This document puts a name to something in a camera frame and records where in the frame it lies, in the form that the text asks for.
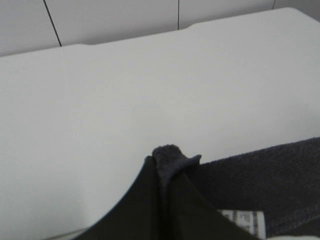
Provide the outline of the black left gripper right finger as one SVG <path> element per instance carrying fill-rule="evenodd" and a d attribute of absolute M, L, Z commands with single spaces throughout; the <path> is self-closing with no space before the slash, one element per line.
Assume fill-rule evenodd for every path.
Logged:
<path fill-rule="evenodd" d="M 261 240 L 263 213 L 217 210 L 200 194 L 188 176 L 173 177 L 167 194 L 170 240 Z"/>

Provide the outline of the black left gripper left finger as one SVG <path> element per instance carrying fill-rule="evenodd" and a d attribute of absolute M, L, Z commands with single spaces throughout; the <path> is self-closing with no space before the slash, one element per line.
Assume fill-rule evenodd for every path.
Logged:
<path fill-rule="evenodd" d="M 155 161 L 146 157 L 121 200 L 77 240 L 159 240 L 160 202 Z"/>

